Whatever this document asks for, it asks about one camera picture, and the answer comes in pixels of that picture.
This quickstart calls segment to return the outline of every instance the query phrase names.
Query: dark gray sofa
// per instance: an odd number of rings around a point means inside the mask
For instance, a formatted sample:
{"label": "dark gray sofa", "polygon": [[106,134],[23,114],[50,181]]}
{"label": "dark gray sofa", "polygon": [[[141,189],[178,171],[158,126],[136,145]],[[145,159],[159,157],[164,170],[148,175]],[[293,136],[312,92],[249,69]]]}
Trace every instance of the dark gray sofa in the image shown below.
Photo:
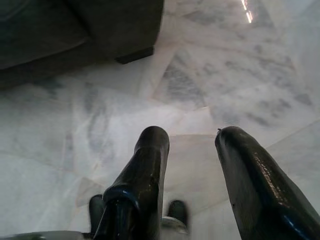
{"label": "dark gray sofa", "polygon": [[153,53],[164,0],[1,0],[0,88]]}

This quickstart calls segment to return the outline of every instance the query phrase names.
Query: marble floor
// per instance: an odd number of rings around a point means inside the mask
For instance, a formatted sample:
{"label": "marble floor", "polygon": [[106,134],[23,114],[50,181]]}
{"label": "marble floor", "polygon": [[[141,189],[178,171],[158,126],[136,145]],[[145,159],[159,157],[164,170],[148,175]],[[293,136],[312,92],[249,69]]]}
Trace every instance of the marble floor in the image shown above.
{"label": "marble floor", "polygon": [[295,51],[284,37],[306,31],[308,8],[316,22],[320,4],[307,1],[284,31],[270,2],[166,0],[153,56],[1,92],[0,235],[88,231],[90,197],[151,125],[170,136],[164,208],[187,202],[192,239],[240,239],[214,147],[217,129],[230,125],[253,135],[320,213],[317,83],[303,78],[305,45]]}

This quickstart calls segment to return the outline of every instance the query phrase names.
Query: sofa leg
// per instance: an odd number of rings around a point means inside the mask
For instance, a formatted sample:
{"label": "sofa leg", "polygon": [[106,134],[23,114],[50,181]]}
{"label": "sofa leg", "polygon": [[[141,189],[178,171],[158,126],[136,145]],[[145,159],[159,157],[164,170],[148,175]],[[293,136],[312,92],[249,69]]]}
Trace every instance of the sofa leg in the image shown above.
{"label": "sofa leg", "polygon": [[145,48],[143,50],[136,51],[134,53],[131,53],[131,54],[128,54],[128,55],[125,55],[125,56],[117,57],[117,58],[115,58],[115,60],[120,64],[128,64],[128,63],[131,63],[131,62],[133,62],[135,60],[139,60],[139,59],[143,59],[145,57],[149,57],[149,56],[151,56],[153,54],[154,54],[154,47],[151,46],[151,47]]}

